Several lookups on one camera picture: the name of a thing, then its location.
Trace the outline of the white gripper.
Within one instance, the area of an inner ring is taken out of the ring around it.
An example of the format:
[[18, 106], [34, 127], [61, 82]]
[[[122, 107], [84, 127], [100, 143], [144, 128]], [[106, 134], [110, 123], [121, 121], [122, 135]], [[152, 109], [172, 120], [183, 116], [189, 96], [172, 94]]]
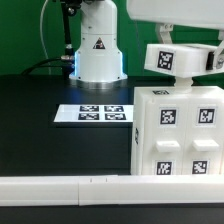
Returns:
[[206, 69], [223, 67], [224, 0], [127, 0], [126, 8], [133, 20], [158, 23], [155, 31], [161, 44], [172, 43], [172, 24], [220, 30], [218, 39], [221, 43], [208, 54]]

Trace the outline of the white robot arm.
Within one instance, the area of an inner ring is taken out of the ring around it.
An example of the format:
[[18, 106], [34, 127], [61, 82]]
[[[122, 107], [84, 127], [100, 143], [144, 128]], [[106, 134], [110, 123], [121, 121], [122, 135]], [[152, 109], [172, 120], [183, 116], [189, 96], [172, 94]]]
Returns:
[[[146, 48], [146, 70], [179, 80], [224, 72], [224, 0], [126, 0], [126, 9], [131, 19], [156, 24], [159, 42]], [[81, 11], [81, 45], [70, 78], [89, 86], [125, 80], [116, 5], [112, 0], [84, 0]], [[217, 30], [221, 43], [174, 44], [170, 32], [176, 25]]]

